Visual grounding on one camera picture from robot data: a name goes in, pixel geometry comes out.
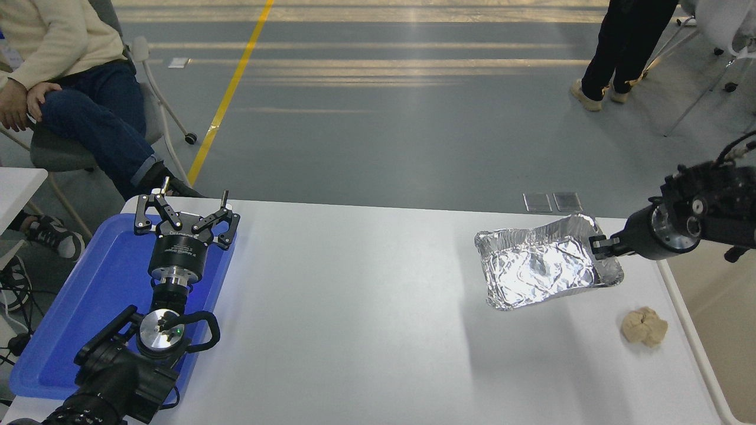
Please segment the person's hand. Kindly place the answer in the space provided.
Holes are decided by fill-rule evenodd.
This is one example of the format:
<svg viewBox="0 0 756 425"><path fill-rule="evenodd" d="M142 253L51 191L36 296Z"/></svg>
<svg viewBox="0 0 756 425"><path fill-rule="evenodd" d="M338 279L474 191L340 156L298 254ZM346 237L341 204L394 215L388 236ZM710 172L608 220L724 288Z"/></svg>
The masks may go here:
<svg viewBox="0 0 756 425"><path fill-rule="evenodd" d="M45 104L46 94L51 92L60 91L62 87L57 83L51 83L50 81L41 81L35 84L27 93L27 110L31 118L38 123L43 119L41 113L41 105Z"/></svg>
<svg viewBox="0 0 756 425"><path fill-rule="evenodd" d="M1 123L7 130L26 131L29 128L26 87L15 80L7 80L1 91Z"/></svg>

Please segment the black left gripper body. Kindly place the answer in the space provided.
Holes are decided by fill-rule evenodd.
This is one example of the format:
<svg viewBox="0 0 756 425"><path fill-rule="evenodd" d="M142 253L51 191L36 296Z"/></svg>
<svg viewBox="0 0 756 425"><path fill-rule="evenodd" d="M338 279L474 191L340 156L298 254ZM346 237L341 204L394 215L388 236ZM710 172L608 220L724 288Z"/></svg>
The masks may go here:
<svg viewBox="0 0 756 425"><path fill-rule="evenodd" d="M208 248L213 242L214 234L209 229L198 234L192 231L200 218L202 217L196 214L181 212L181 229L174 229L168 220L163 220L157 226L157 239L149 261L149 273L158 273L160 269L169 268L182 268L192 273L204 272Z"/></svg>

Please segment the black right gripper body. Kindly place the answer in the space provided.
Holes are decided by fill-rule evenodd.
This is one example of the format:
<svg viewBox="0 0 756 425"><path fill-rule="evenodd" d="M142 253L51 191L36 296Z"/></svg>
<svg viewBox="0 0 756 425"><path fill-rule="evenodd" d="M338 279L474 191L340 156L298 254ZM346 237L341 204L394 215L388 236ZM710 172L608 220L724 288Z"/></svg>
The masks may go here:
<svg viewBox="0 0 756 425"><path fill-rule="evenodd" d="M646 207L627 218L624 228L614 234L618 242L614 245L614 255L637 254L645 259L661 260L669 258L669 250L653 231L653 213L657 207Z"/></svg>

